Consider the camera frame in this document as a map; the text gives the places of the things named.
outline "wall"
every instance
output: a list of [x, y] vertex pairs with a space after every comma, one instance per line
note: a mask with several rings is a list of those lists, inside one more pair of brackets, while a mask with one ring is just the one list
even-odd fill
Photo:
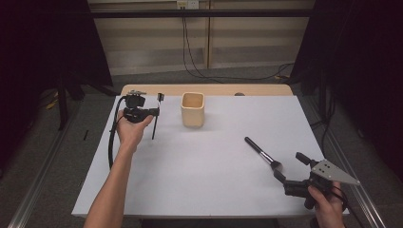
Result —
[[[200, 9], [302, 10], [315, 1], [200, 1]], [[88, 0], [92, 10], [174, 10], [176, 1]], [[197, 68], [294, 62], [308, 18], [186, 18]], [[182, 18], [95, 19], [112, 75], [183, 70]], [[185, 61], [191, 68], [187, 50]]]

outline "makeup brush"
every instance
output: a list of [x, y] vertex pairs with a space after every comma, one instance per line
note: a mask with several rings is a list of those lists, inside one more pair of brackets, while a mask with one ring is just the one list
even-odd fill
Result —
[[255, 149], [256, 152], [258, 152], [267, 162], [269, 162], [270, 166], [272, 167], [272, 170], [277, 169], [278, 171], [282, 170], [282, 164], [278, 161], [275, 161], [270, 157], [266, 152], [264, 152], [260, 147], [258, 147], [249, 137], [245, 137], [245, 141], [252, 146], [252, 148]]

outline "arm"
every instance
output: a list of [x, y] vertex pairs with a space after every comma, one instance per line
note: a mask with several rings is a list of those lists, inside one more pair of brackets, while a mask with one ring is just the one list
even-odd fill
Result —
[[[120, 111], [119, 119], [122, 116], [123, 112]], [[119, 120], [117, 131], [121, 145], [104, 186], [92, 202], [84, 227], [122, 226], [131, 161], [144, 129], [152, 119], [152, 116], [148, 116], [141, 123], [131, 123], [125, 118]]]
[[[339, 182], [333, 182], [333, 186], [340, 188]], [[320, 228], [344, 228], [342, 217], [342, 202], [340, 199], [330, 195], [326, 199], [323, 194], [314, 186], [309, 186], [308, 191], [311, 196], [317, 201], [315, 205], [317, 214], [317, 223]], [[340, 191], [333, 189], [333, 192], [340, 195]]]

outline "black cable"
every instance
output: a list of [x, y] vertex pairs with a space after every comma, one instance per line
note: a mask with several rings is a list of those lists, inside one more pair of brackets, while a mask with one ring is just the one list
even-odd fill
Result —
[[354, 216], [355, 220], [358, 222], [359, 226], [361, 228], [364, 228], [364, 224], [362, 224], [361, 220], [358, 218], [358, 216], [355, 213], [355, 210], [353, 210], [353, 208], [350, 206], [349, 200], [347, 198], [347, 195], [338, 187], [333, 186], [335, 189], [337, 189], [338, 191], [340, 191], [342, 197], [336, 193], [334, 193], [333, 191], [331, 192], [333, 196], [337, 197], [338, 199], [340, 199], [343, 202], [343, 211], [345, 208], [349, 209], [349, 211], [351, 212], [351, 214]]
[[322, 138], [320, 140], [320, 146], [321, 146], [321, 150], [322, 150], [322, 154], [323, 154], [324, 158], [326, 158], [326, 156], [325, 156], [325, 146], [324, 146], [324, 144], [325, 144], [325, 136], [326, 136], [326, 133], [329, 130], [330, 122], [331, 122], [332, 117], [335, 114], [335, 112], [336, 112], [336, 98], [335, 98], [335, 94], [331, 93], [331, 97], [330, 97], [330, 100], [329, 100], [329, 108], [328, 108], [328, 111], [326, 113], [326, 120], [324, 120], [324, 123], [326, 124], [326, 127], [325, 127], [325, 131], [323, 132]]
[[112, 168], [112, 165], [113, 165], [113, 140], [115, 139], [116, 127], [118, 126], [118, 122], [119, 122], [119, 121], [117, 122], [116, 119], [118, 117], [118, 111], [119, 111], [119, 107], [121, 105], [121, 101], [124, 100], [125, 98], [126, 98], [126, 96], [121, 97], [121, 99], [119, 99], [119, 102], [116, 104], [115, 115], [113, 117], [113, 122], [112, 122], [112, 128], [110, 129], [109, 145], [107, 147], [109, 169]]
[[[195, 63], [193, 62], [192, 52], [190, 51], [189, 39], [188, 39], [188, 37], [187, 37], [186, 19], [185, 19], [184, 17], [183, 17], [183, 19], [182, 19], [182, 31], [183, 31], [183, 64], [184, 64], [184, 68], [186, 69], [186, 71], [187, 71], [190, 75], [192, 75], [193, 77], [196, 77], [196, 78], [203, 78], [203, 79], [209, 79], [209, 80], [212, 80], [212, 81], [214, 81], [214, 82], [216, 82], [216, 83], [222, 84], [222, 82], [220, 82], [220, 81], [218, 81], [218, 80], [215, 80], [215, 79], [212, 79], [212, 78], [210, 78], [210, 77], [206, 77], [206, 76], [202, 75], [202, 74], [198, 71], [198, 69], [196, 68]], [[198, 76], [198, 75], [193, 74], [193, 73], [190, 72], [190, 70], [187, 68], [186, 61], [185, 61], [185, 58], [184, 58], [184, 50], [185, 50], [185, 47], [186, 47], [186, 44], [185, 44], [185, 41], [184, 41], [185, 39], [187, 40], [187, 48], [189, 49], [190, 59], [192, 60], [193, 67], [198, 71], [198, 73], [199, 73], [201, 76]]]
[[[255, 80], [256, 80], [256, 81], [258, 81], [258, 80], [265, 80], [265, 79], [270, 79], [270, 78], [276, 77], [276, 76], [278, 76], [284, 69], [286, 69], [287, 67], [292, 66], [292, 65], [294, 64], [294, 63], [283, 64], [283, 65], [281, 65], [281, 66], [278, 67], [278, 71], [277, 71], [276, 73], [274, 73], [274, 74], [272, 74], [272, 75], [269, 75], [269, 76], [267, 76], [267, 77], [262, 77], [262, 78], [241, 78], [241, 77], [220, 77], [220, 76], [207, 77], [207, 76], [203, 75], [202, 73], [200, 73], [200, 71], [196, 68], [196, 65], [195, 65], [195, 63], [194, 63], [194, 61], [193, 61], [193, 56], [192, 56], [192, 53], [191, 53], [191, 51], [190, 51], [189, 39], [188, 39], [188, 35], [187, 35], [187, 24], [186, 24], [186, 18], [185, 18], [185, 17], [183, 17], [183, 19], [182, 19], [182, 25], [183, 25], [183, 63], [184, 63], [184, 67], [186, 68], [186, 71], [187, 71], [190, 75], [192, 75], [192, 76], [194, 76], [194, 77], [196, 77], [196, 78], [209, 79], [209, 80], [215, 81], [215, 82], [220, 83], [220, 84], [223, 84], [223, 82], [220, 82], [220, 81], [218, 81], [218, 80], [216, 80], [216, 79], [235, 79], [235, 80], [250, 80], [250, 81], [255, 81]], [[193, 73], [191, 73], [191, 72], [188, 70], [188, 68], [187, 68], [187, 66], [186, 66], [186, 62], [185, 62], [185, 59], [184, 59], [184, 49], [185, 49], [185, 42], [184, 42], [184, 39], [186, 39], [186, 42], [187, 42], [187, 49], [188, 49], [188, 52], [189, 52], [190, 59], [191, 59], [191, 61], [192, 61], [193, 67], [196, 69], [196, 71], [197, 71], [201, 76], [194, 75]]]
[[44, 100], [45, 98], [47, 98], [48, 96], [50, 96], [51, 94], [53, 94], [53, 93], [55, 93], [55, 92], [57, 92], [57, 89], [53, 89], [53, 90], [52, 90], [50, 93], [48, 93], [47, 95], [45, 95], [45, 96], [39, 98], [39, 101]]

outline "black brush handle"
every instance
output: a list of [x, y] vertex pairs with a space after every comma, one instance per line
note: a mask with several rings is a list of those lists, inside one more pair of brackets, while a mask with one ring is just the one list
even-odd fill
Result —
[[249, 139], [249, 137], [245, 137], [245, 141], [252, 146], [252, 148], [254, 148], [254, 150], [258, 153], [263, 152], [262, 149], [260, 149], [260, 147], [258, 145], [255, 144], [255, 142], [253, 142], [251, 139]]

